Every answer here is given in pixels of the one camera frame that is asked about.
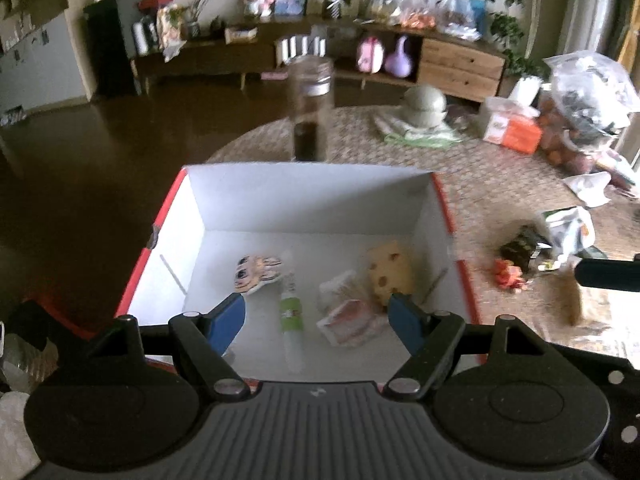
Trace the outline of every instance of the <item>snack package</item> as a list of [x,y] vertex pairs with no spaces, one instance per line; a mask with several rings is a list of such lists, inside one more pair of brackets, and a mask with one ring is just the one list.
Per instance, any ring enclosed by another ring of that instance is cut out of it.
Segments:
[[535,108],[502,97],[488,97],[480,107],[478,128],[487,142],[530,155],[542,137],[534,120],[538,115]]
[[591,247],[596,240],[591,215],[581,206],[540,213],[537,227],[537,231],[553,244],[561,262],[566,262],[571,254]]
[[350,300],[371,303],[369,293],[358,280],[354,270],[347,270],[332,280],[320,284],[318,309],[323,314],[328,314]]
[[553,245],[536,231],[533,225],[520,227],[517,236],[500,247],[500,257],[513,262],[526,278],[538,272],[556,270],[560,263],[553,257]]
[[356,347],[388,325],[386,316],[377,314],[372,303],[348,300],[334,308],[316,326],[332,346]]
[[436,26],[439,32],[461,40],[477,41],[481,37],[471,0],[441,0],[436,14]]

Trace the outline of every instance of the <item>white container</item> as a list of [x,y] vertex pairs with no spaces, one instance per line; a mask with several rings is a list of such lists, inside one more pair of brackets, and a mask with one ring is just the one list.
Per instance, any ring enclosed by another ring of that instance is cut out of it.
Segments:
[[305,370],[287,369],[278,284],[246,297],[233,367],[275,381],[387,381],[409,355],[388,328],[359,348],[335,348],[316,328],[319,285],[349,269],[367,279],[367,251],[390,240],[409,247],[415,303],[474,319],[463,266],[452,257],[452,224],[433,173],[414,168],[319,163],[204,164],[184,168],[156,219],[117,314],[140,325],[208,312],[234,290],[247,254],[290,251],[302,302]]
[[531,106],[542,85],[542,79],[536,76],[521,77],[509,94],[509,99],[521,105]]

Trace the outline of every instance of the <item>tissue box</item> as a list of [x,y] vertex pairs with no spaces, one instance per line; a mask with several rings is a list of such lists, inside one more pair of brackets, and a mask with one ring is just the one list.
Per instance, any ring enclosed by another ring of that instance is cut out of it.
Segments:
[[517,152],[532,154],[536,151],[542,130],[535,121],[539,112],[501,97],[484,100],[478,115],[482,138]]

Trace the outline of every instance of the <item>vase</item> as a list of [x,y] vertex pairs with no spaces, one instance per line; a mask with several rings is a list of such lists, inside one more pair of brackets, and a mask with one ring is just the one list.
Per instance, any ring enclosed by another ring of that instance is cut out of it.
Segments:
[[326,20],[339,20],[341,15],[342,0],[324,0],[322,17]]
[[385,61],[385,70],[402,79],[407,77],[414,68],[411,58],[404,52],[405,42],[406,36],[400,36],[398,44],[396,44],[396,51],[389,54]]
[[198,22],[185,22],[184,28],[188,40],[194,40],[194,38],[200,37],[200,24]]

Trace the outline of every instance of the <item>wooden cabinet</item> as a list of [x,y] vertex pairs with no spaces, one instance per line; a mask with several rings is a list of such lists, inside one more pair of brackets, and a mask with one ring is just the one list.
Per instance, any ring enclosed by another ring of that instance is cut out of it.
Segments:
[[497,54],[424,38],[416,81],[431,84],[445,94],[482,102],[496,95],[503,69],[504,58]]

